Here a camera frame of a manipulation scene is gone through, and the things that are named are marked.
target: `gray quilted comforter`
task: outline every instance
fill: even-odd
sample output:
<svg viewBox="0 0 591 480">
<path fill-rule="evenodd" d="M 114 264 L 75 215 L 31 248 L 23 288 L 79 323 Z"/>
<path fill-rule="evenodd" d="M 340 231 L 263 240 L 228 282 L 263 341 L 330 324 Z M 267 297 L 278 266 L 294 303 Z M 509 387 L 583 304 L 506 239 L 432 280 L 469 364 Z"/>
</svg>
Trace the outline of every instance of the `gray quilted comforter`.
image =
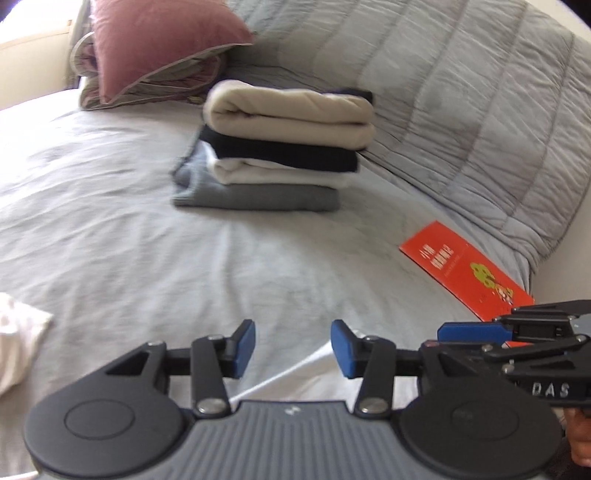
<svg viewBox="0 0 591 480">
<path fill-rule="evenodd" d="M 591 46 L 524 0 L 229 0 L 231 74 L 376 94 L 368 159 L 535 267 L 589 184 Z"/>
</svg>

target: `cartoon illustration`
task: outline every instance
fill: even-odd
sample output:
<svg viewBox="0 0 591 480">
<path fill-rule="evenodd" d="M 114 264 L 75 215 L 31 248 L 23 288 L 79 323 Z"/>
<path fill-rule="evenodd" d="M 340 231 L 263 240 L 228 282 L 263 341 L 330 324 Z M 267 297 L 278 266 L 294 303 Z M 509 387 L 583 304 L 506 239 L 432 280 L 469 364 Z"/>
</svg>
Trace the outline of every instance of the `cartoon illustration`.
<svg viewBox="0 0 591 480">
<path fill-rule="evenodd" d="M 513 290 L 511 288 L 504 287 L 500 283 L 497 283 L 495 276 L 491 273 L 486 265 L 472 262 L 470 264 L 470 268 L 480 283 L 482 283 L 486 288 L 494 289 L 495 293 L 502 301 L 508 303 L 509 305 L 513 305 Z"/>
</svg>

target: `gray folded sweater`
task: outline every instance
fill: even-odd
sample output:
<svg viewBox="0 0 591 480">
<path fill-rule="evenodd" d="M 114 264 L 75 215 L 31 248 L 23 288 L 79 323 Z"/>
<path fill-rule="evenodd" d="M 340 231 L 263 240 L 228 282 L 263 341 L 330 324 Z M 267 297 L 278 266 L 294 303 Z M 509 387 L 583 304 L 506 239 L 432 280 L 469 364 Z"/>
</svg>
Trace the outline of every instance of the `gray folded sweater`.
<svg viewBox="0 0 591 480">
<path fill-rule="evenodd" d="M 339 192 L 316 185 L 231 184 L 222 185 L 207 168 L 201 141 L 182 158 L 171 172 L 179 191 L 176 206 L 223 208 L 230 210 L 310 210 L 331 212 L 340 207 Z"/>
</svg>

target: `white cloth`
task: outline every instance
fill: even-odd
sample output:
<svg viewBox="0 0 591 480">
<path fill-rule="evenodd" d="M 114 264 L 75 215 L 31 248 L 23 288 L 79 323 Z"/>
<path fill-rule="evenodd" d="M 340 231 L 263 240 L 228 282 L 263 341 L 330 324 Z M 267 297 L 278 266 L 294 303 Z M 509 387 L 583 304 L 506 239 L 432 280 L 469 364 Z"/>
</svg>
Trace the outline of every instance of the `white cloth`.
<svg viewBox="0 0 591 480">
<path fill-rule="evenodd" d="M 352 410 L 361 381 L 360 378 L 349 380 L 343 377 L 330 342 L 327 342 L 292 368 L 244 391 L 230 401 L 232 407 L 236 408 L 241 400 L 344 400 L 349 410 Z M 416 396 L 418 389 L 415 377 L 396 377 L 394 408 L 406 407 Z"/>
<path fill-rule="evenodd" d="M 0 395 L 27 374 L 51 318 L 0 293 Z"/>
<path fill-rule="evenodd" d="M 212 146 L 203 142 L 207 153 L 207 168 L 213 177 L 224 185 L 232 183 L 281 183 L 292 185 L 318 185 L 332 189 L 344 189 L 351 184 L 355 173 L 305 170 L 257 160 L 255 158 L 223 158 L 216 156 Z"/>
</svg>

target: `white folded shirt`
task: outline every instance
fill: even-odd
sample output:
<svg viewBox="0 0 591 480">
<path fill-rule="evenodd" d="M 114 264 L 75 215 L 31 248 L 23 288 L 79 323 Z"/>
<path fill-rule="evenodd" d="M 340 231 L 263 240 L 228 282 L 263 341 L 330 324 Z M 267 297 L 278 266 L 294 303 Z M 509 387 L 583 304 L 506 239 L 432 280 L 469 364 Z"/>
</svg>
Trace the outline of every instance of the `white folded shirt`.
<svg viewBox="0 0 591 480">
<path fill-rule="evenodd" d="M 0 395 L 26 376 L 52 317 L 0 293 Z"/>
<path fill-rule="evenodd" d="M 355 173 L 305 170 L 255 158 L 218 158 L 212 146 L 203 142 L 207 153 L 207 168 L 224 185 L 232 183 L 283 183 L 317 185 L 333 189 L 348 187 Z"/>
</svg>

